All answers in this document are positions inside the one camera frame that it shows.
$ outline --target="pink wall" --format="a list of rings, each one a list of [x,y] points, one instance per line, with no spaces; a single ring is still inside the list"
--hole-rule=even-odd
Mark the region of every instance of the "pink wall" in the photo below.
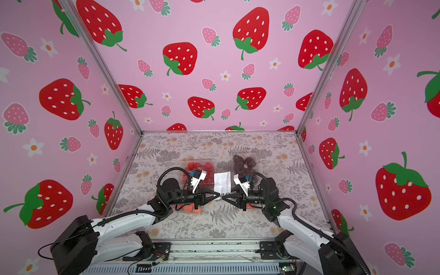
[[[307,124],[305,145],[330,209],[372,274],[439,270],[439,76],[417,77],[439,70],[439,8],[430,0],[367,3],[344,49],[348,61],[334,68]],[[335,142],[345,156],[337,166]]]
[[[175,123],[188,130],[225,130],[233,125],[245,130],[297,127],[305,109],[300,105],[309,99],[320,75],[317,65],[325,66],[324,56],[352,4],[352,0],[170,0],[162,1],[163,6],[144,0],[97,2],[77,0],[77,8],[118,84],[125,85],[125,93],[129,88],[139,92],[126,98],[147,131],[166,130]],[[250,45],[241,42],[246,37],[252,39]],[[187,49],[190,52],[179,54]],[[315,56],[312,69],[303,69]],[[251,78],[245,80],[244,73]],[[285,88],[288,83],[294,91]],[[251,102],[239,100],[240,105],[237,94],[243,89],[242,98],[249,96]],[[140,99],[138,105],[134,97],[141,91],[147,100]],[[190,109],[188,102],[195,106]],[[201,118],[204,113],[198,107],[210,109],[206,118]]]
[[[56,274],[52,261],[38,257],[38,248],[53,242],[77,216],[100,217],[92,195],[106,199],[99,191],[106,184],[115,185],[120,175],[113,161],[118,158],[123,169],[136,136],[130,134],[131,125],[111,92],[103,93],[104,80],[81,40],[70,33],[76,32],[64,25],[60,33],[62,21],[51,1],[7,1],[0,18],[0,109],[6,125],[0,131],[0,201],[7,210],[1,213],[1,273],[29,274],[28,269]],[[27,62],[32,53],[37,60]],[[87,67],[78,67],[79,57]],[[73,85],[91,103],[83,102],[81,116],[82,101]],[[112,111],[123,128],[116,150],[104,131]],[[90,119],[97,122],[92,130]],[[64,137],[74,137],[81,147],[70,139],[65,151],[60,146]],[[92,179],[83,181],[86,175]],[[7,209],[19,203],[25,205]],[[47,248],[43,254],[50,257]]]

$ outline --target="red strawberry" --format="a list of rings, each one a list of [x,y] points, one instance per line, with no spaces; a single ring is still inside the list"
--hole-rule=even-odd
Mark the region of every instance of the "red strawberry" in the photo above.
[[[404,220],[423,211],[431,202],[431,192],[422,176],[407,169],[407,154],[402,152],[404,167],[390,163],[376,174],[376,189],[384,213]]]
[[[166,75],[172,70],[175,74],[190,74],[197,61],[197,49],[189,42],[180,42],[166,45],[163,49],[165,65],[169,67]]]
[[[119,120],[116,119],[114,112],[112,113],[113,118],[109,118],[109,120],[107,120],[106,124],[104,125],[104,134],[106,136],[110,149],[116,150],[121,143],[124,129],[122,128]]]
[[[182,123],[176,123],[168,127],[167,131],[186,131],[187,128]]]
[[[301,97],[300,99],[298,99],[297,104],[296,104],[297,109],[300,109],[301,111],[305,111],[311,97],[312,97],[312,93],[305,95],[305,96]]]
[[[40,104],[59,117],[67,120],[78,119],[84,111],[80,90],[68,79],[61,78],[50,83],[40,91]]]
[[[77,0],[77,10],[93,40],[113,47],[122,42],[122,26],[119,20],[106,8],[93,0]]]
[[[303,39],[298,65],[304,69],[313,69],[327,61],[333,48],[333,40],[320,30],[309,32]]]
[[[121,89],[122,94],[125,97],[125,100],[127,101],[128,105],[131,108],[137,109],[142,108],[147,105],[153,105],[152,103],[147,103],[147,97],[143,93],[141,89],[135,86],[131,85],[118,85]]]
[[[425,103],[430,113],[436,117],[440,117],[440,72],[423,71],[417,73],[417,77],[425,74],[435,74],[426,85]]]
[[[244,110],[253,110],[257,108],[266,97],[266,90],[261,87],[242,89],[237,94],[238,107]]]
[[[319,145],[319,155],[330,170],[336,167],[339,158],[345,158],[345,156],[339,156],[339,146],[334,138],[328,138],[321,142]]]
[[[188,98],[188,107],[191,113],[198,118],[209,118],[212,117],[215,112],[215,105],[212,101],[203,99],[201,97],[190,97]]]
[[[20,219],[29,228],[38,229],[66,214],[73,203],[72,194],[54,180],[43,180],[27,191],[25,202],[11,205],[4,212],[22,205]]]
[[[85,61],[84,58],[82,58],[82,56],[78,57],[78,71],[80,71],[80,74],[82,75],[82,77],[84,79],[88,79],[88,77],[90,76],[90,70],[87,67],[87,62]]]
[[[262,7],[256,7],[246,14],[235,25],[232,37],[237,48],[248,54],[261,50],[269,36],[269,12]]]
[[[92,199],[97,201],[96,202],[96,210],[98,210],[98,213],[100,215],[102,215],[104,213],[104,209],[107,206],[107,202],[109,201],[111,193],[113,192],[113,188],[114,188],[114,186],[112,184],[107,183],[99,191],[98,198],[94,198],[92,196]]]
[[[1,40],[6,47],[16,56],[23,57],[27,62],[35,63],[37,61],[37,54],[32,47],[28,47],[26,41],[14,34],[1,34]]]
[[[358,69],[351,69],[345,77],[341,95],[339,96],[339,105],[346,113],[351,112],[348,121],[352,121],[353,110],[361,106],[367,96],[367,91],[367,81],[363,78],[360,71]]]
[[[392,40],[392,25],[388,25],[380,34],[376,46],[377,48],[374,50],[374,56],[376,58],[381,57],[387,50],[387,46],[391,43]]]

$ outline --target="pink strawberry print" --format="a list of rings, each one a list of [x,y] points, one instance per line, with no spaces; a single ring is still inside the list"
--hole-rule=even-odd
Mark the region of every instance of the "pink strawberry print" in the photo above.
[[[16,56],[23,57],[27,62],[35,63],[37,54],[32,47],[28,47],[26,41],[11,33],[2,33],[1,40],[6,47]]]
[[[255,73],[255,64],[250,63],[243,68],[242,78],[244,80],[250,79],[250,77]]]
[[[377,122],[383,122],[385,119],[390,119],[396,114],[397,106],[389,101],[388,103],[380,103],[371,112],[371,119]]]
[[[377,42],[376,49],[374,50],[374,56],[376,58],[381,57],[387,50],[387,46],[391,43],[392,40],[392,25],[388,25],[380,34]]]
[[[220,45],[220,37],[216,34],[216,31],[210,28],[202,29],[203,39],[213,47]]]
[[[284,16],[284,21],[282,22],[282,28],[285,32],[290,31],[290,29],[293,29],[293,26],[298,23],[298,20],[300,20],[300,14],[301,14],[301,6],[297,5],[293,8],[291,8],[286,15]]]
[[[90,76],[90,70],[87,67],[87,62],[82,56],[78,57],[77,61],[78,61],[78,71],[80,71],[82,77],[87,80],[88,77]]]

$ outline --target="patterned table surface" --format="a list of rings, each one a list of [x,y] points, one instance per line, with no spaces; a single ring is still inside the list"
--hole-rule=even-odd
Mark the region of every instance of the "patterned table surface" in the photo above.
[[[329,230],[292,132],[145,133],[111,213],[147,203],[156,195],[159,176],[170,167],[182,166],[183,161],[213,159],[215,172],[227,172],[232,170],[234,154],[249,152],[257,156],[259,172],[275,180],[279,196],[298,203],[297,214]],[[175,177],[180,179],[181,172]],[[260,209],[244,212],[223,200],[202,206],[198,216],[174,211],[166,220],[137,230],[145,230],[156,239],[273,238],[283,231]]]

